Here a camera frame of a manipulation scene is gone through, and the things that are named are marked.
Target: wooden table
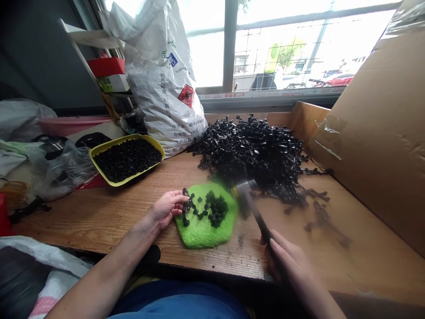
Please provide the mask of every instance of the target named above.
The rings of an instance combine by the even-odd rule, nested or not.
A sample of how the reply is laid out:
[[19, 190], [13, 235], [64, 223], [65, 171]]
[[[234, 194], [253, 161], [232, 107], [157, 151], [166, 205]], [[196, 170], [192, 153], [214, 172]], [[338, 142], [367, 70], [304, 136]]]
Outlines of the wooden table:
[[[76, 191], [52, 203], [51, 211], [24, 218], [14, 229], [47, 244], [108, 253], [165, 191], [207, 182], [208, 173], [197, 168], [200, 159], [182, 153], [131, 187]], [[279, 200], [259, 199], [257, 205], [270, 228], [304, 249], [329, 290], [425, 305], [422, 257], [333, 177], [302, 176], [300, 183], [328, 192], [333, 223], [353, 240], [348, 249], [327, 228], [311, 233], [303, 229], [316, 219], [312, 205], [291, 215], [283, 213], [285, 205]], [[213, 249], [186, 249], [174, 222], [156, 244], [164, 264], [264, 279], [266, 261], [259, 240], [260, 230], [251, 217], [238, 218], [230, 242]]]

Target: person's left hand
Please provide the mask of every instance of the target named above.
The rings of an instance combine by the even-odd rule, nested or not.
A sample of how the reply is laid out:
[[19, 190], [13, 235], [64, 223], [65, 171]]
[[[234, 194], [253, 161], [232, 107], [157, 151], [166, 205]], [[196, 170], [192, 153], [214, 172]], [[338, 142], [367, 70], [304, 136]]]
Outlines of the person's left hand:
[[189, 201], [181, 190], [164, 193], [148, 210], [147, 215], [152, 218], [159, 230], [165, 229], [173, 216], [180, 215], [183, 203]]

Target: red diamond label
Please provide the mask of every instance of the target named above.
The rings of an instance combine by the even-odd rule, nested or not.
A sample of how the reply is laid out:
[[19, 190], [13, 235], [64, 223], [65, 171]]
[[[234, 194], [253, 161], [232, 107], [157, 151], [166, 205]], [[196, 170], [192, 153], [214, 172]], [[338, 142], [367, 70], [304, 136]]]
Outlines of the red diamond label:
[[195, 91], [193, 90], [193, 88], [186, 84], [183, 90], [180, 92], [178, 99], [184, 104], [186, 104], [188, 107], [192, 108], [194, 93]]

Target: yellow plastic basket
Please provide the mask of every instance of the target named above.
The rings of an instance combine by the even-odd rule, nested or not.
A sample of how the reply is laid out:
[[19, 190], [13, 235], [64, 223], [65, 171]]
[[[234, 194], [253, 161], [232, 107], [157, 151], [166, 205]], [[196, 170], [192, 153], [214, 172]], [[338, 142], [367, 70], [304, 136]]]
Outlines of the yellow plastic basket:
[[115, 140], [112, 140], [112, 141], [103, 143], [101, 145], [98, 145], [95, 148], [92, 148], [90, 150], [90, 158], [92, 159], [92, 162], [93, 162], [94, 166], [96, 166], [96, 168], [99, 171], [99, 173], [103, 176], [103, 178], [108, 182], [109, 185], [111, 185], [111, 186], [121, 186], [121, 185], [124, 185], [128, 181], [130, 181], [133, 178], [139, 176], [140, 174], [143, 174], [144, 172], [150, 170], [152, 167], [154, 167], [155, 165], [158, 165], [160, 163], [160, 162], [158, 162], [155, 165], [152, 165], [151, 167], [149, 167], [147, 170], [144, 170], [143, 172], [139, 172], [137, 174], [134, 174], [133, 176], [127, 177], [125, 180], [123, 180], [121, 182], [118, 182], [118, 183], [111, 182], [109, 179], [107, 179], [106, 176], [105, 176], [105, 174], [102, 172], [102, 170], [96, 164], [96, 162], [93, 159], [93, 157], [95, 157], [96, 155], [99, 155], [100, 153], [106, 151], [107, 149], [111, 148], [114, 145], [121, 144], [122, 142], [125, 142], [127, 140], [136, 140], [136, 139], [148, 141], [153, 147], [155, 147], [158, 151], [161, 152], [161, 155], [162, 155], [161, 161], [164, 160], [164, 158], [165, 158], [165, 152], [162, 149], [161, 144], [156, 139], [152, 138], [149, 135], [131, 134], [131, 135], [123, 136], [123, 137], [117, 138]]

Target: green cloth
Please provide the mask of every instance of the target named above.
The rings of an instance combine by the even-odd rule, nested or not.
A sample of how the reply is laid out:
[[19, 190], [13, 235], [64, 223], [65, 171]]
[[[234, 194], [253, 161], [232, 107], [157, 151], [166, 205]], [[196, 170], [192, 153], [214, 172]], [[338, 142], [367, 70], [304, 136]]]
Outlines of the green cloth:
[[[234, 198], [223, 187], [213, 183], [194, 185], [188, 189], [188, 192], [189, 196], [192, 193], [195, 194], [193, 203], [201, 214], [205, 210], [205, 196], [211, 190], [217, 198], [222, 195], [227, 202], [229, 209], [226, 218], [221, 222], [218, 228], [215, 228], [211, 226], [208, 216], [204, 216], [199, 220], [198, 216], [193, 214], [193, 208], [191, 208], [189, 212], [186, 212], [186, 218], [190, 220], [190, 224], [184, 227], [182, 216], [176, 216], [175, 219], [178, 231], [187, 248], [211, 248], [229, 241], [232, 237], [233, 226], [235, 224], [236, 215], [238, 214], [238, 204]], [[199, 197], [202, 197], [202, 202], [198, 202]], [[208, 214], [210, 214], [211, 208], [207, 209], [207, 211]]]
[[21, 143], [21, 142], [6, 142], [0, 139], [0, 150], [11, 151], [21, 155], [27, 155], [28, 152], [33, 148], [39, 148], [44, 143], [33, 142], [33, 143]]

